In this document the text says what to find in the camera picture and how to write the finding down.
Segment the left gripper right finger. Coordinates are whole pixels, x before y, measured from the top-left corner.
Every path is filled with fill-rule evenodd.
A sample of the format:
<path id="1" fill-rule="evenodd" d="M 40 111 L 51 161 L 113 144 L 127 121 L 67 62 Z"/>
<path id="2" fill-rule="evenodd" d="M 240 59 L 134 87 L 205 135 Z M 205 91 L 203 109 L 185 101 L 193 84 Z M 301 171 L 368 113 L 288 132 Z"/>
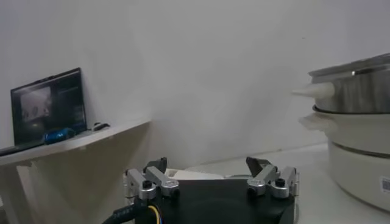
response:
<path id="1" fill-rule="evenodd" d="M 253 157 L 247 157 L 246 164 L 252 176 L 247 180 L 247 194 L 250 198 L 264 196 L 267 189 L 276 199 L 299 195 L 299 173 L 295 167 L 286 166 L 279 170 L 268 160 Z"/>

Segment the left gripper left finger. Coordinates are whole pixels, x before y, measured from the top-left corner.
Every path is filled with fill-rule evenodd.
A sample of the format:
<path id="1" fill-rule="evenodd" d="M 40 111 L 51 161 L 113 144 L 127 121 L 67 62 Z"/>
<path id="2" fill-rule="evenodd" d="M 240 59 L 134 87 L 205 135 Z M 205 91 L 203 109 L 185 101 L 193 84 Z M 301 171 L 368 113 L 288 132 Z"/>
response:
<path id="1" fill-rule="evenodd" d="M 129 193 L 140 200 L 153 200 L 157 191 L 160 191 L 162 197 L 179 197 L 179 182 L 165 174 L 167 165 L 167 157 L 162 157 L 149 161 L 142 171 L 127 169 L 125 177 Z"/>

